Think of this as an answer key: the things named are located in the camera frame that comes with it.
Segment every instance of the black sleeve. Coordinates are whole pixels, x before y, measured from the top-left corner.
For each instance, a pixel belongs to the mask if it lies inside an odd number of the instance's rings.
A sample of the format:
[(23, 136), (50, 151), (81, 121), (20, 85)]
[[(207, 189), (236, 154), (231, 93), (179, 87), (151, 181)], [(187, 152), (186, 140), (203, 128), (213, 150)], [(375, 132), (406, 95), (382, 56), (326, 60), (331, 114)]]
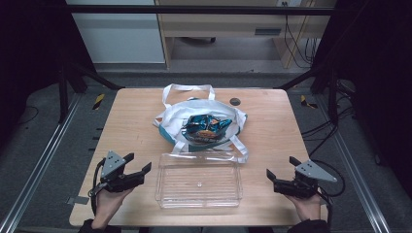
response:
[(79, 233), (121, 233), (121, 228), (116, 226), (108, 225), (104, 230), (96, 230), (91, 228), (91, 223), (93, 219), (88, 219), (83, 223), (80, 228)]
[(330, 233), (324, 220), (304, 220), (289, 229), (288, 233)]

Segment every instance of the transparent container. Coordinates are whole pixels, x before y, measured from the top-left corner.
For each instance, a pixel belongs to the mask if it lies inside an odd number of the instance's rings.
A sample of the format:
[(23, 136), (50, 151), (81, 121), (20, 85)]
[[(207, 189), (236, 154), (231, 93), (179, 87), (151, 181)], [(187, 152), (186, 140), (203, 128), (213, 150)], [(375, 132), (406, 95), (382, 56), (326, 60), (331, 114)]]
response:
[(164, 153), (160, 157), (155, 199), (161, 208), (237, 207), (242, 194), (235, 152)]

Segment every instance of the white and teal bag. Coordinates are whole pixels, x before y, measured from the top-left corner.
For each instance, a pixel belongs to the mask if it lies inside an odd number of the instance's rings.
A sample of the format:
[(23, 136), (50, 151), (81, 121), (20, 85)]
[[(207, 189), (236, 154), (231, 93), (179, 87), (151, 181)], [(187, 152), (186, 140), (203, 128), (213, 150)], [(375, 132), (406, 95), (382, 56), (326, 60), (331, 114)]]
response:
[[(209, 91), (208, 99), (190, 99), (174, 105), (167, 104), (167, 97), (171, 89), (181, 91), (205, 90)], [(154, 119), (160, 135), (174, 145), (173, 153), (193, 152), (200, 150), (232, 150), (234, 145), (242, 156), (239, 162), (245, 163), (249, 157), (248, 149), (240, 142), (237, 135), (243, 130), (247, 115), (237, 108), (230, 107), (215, 100), (215, 90), (210, 85), (179, 85), (170, 84), (163, 89), (162, 102), (165, 111)], [(225, 135), (214, 143), (194, 144), (182, 134), (183, 125), (191, 116), (212, 115), (221, 120), (231, 119)]]

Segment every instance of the light wood tabletop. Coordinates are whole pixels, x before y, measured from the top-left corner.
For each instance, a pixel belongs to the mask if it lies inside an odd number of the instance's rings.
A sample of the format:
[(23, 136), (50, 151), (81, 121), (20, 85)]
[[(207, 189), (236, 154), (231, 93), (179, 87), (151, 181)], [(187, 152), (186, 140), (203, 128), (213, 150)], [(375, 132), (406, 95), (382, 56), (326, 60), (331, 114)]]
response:
[[(308, 159), (287, 93), (280, 89), (215, 88), (216, 100), (227, 105), (231, 98), (241, 101), (236, 108), (248, 115), (239, 139), (249, 150), (249, 160), (240, 165), (243, 198), (238, 207), (207, 209), (161, 209), (155, 201), (155, 188), (160, 155), (173, 146), (159, 134), (154, 118), (164, 111), (162, 88), (125, 88), (119, 90), (109, 113), (94, 156), (86, 173), (79, 196), (87, 197), (92, 187), (96, 165), (109, 150), (120, 156), (134, 152), (135, 158), (124, 173), (140, 171), (152, 162), (145, 183), (126, 197), (111, 224), (124, 226), (273, 226), (299, 222), (294, 206), (285, 196), (273, 192), (266, 169), (278, 179), (291, 181), (294, 168), (289, 157), (301, 162)], [(205, 91), (170, 93), (168, 103), (189, 97), (207, 98)], [(82, 225), (93, 218), (89, 203), (75, 204), (70, 223)]]

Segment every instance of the white wall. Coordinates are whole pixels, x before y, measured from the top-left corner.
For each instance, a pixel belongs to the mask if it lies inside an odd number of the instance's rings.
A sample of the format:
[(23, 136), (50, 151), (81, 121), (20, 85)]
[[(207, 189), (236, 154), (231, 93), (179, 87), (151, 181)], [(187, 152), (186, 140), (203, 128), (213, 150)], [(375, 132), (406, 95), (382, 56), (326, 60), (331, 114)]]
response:
[[(153, 0), (66, 0), (67, 4), (153, 5)], [(73, 14), (93, 63), (164, 63), (155, 14)]]

